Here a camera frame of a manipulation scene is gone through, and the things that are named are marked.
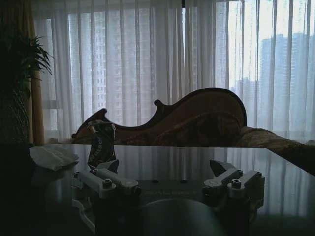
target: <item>metal device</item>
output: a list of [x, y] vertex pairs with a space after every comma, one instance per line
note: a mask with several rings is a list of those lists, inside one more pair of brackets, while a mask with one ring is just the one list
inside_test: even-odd
[[210, 160], [215, 178], [202, 181], [133, 180], [118, 160], [74, 173], [72, 204], [96, 234], [248, 235], [263, 205], [264, 176]]

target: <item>potted plant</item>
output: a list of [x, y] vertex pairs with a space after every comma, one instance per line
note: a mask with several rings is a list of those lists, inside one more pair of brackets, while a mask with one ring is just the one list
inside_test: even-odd
[[51, 73], [48, 57], [38, 37], [26, 37], [0, 22], [0, 144], [28, 142], [28, 82], [35, 71]]

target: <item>screw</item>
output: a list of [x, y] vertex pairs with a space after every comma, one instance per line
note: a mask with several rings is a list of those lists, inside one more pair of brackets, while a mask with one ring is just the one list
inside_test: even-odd
[[213, 193], [213, 189], [209, 187], [203, 187], [202, 192], [204, 195], [209, 196]]
[[240, 188], [242, 185], [242, 182], [238, 179], [233, 179], [232, 180], [232, 187], [233, 188]]
[[112, 186], [112, 181], [110, 179], [105, 179], [103, 181], [103, 188], [110, 188]]
[[91, 172], [92, 174], [96, 174], [97, 171], [98, 171], [98, 169], [93, 169], [93, 170], [91, 170], [90, 172]]
[[134, 196], [139, 196], [141, 194], [141, 191], [142, 191], [141, 187], [135, 186], [132, 190], [132, 194]]

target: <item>curtain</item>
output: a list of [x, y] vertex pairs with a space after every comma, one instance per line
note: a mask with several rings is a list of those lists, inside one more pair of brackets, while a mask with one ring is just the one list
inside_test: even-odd
[[186, 90], [229, 89], [248, 126], [314, 139], [314, 15], [314, 0], [186, 0]]
[[[35, 37], [34, 20], [30, 0], [4, 0], [0, 7], [0, 18], [6, 25], [16, 26], [22, 34]], [[40, 80], [31, 78], [29, 83], [31, 95], [25, 98], [25, 106], [29, 118], [29, 142], [44, 144], [44, 126]]]
[[41, 43], [54, 57], [42, 74], [49, 138], [71, 137], [101, 108], [118, 124], [137, 126], [182, 96], [180, 0], [34, 0]]
[[221, 87], [248, 126], [315, 139], [315, 0], [33, 0], [54, 57], [41, 75], [46, 139], [69, 138], [101, 108], [144, 124], [155, 99], [173, 104]]

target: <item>metal bracket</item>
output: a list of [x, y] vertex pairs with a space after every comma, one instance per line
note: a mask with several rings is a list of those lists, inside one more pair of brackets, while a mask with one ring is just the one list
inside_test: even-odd
[[82, 171], [75, 174], [76, 176], [72, 179], [72, 186], [83, 189], [84, 185], [87, 185], [103, 199], [114, 196], [116, 188], [115, 184], [108, 183], [88, 171]]
[[209, 195], [220, 194], [225, 186], [232, 181], [232, 179], [239, 178], [242, 176], [242, 171], [231, 168], [225, 171], [223, 174], [204, 181]]
[[210, 168], [213, 171], [214, 175], [217, 177], [223, 174], [225, 171], [229, 169], [235, 169], [235, 167], [228, 162], [221, 162], [215, 160], [209, 160]]
[[264, 196], [265, 177], [257, 171], [249, 171], [239, 179], [233, 179], [227, 185], [228, 194], [231, 198], [244, 198], [247, 194], [249, 197], [258, 200]]
[[81, 220], [92, 230], [92, 232], [95, 234], [95, 219], [92, 212], [92, 207], [90, 202], [87, 200], [77, 200], [72, 199], [72, 206], [75, 208], [78, 208], [80, 212], [80, 218]]
[[125, 195], [141, 193], [138, 181], [121, 177], [107, 168], [98, 169], [96, 175], [101, 179], [110, 179], [113, 181], [113, 183], [120, 188]]

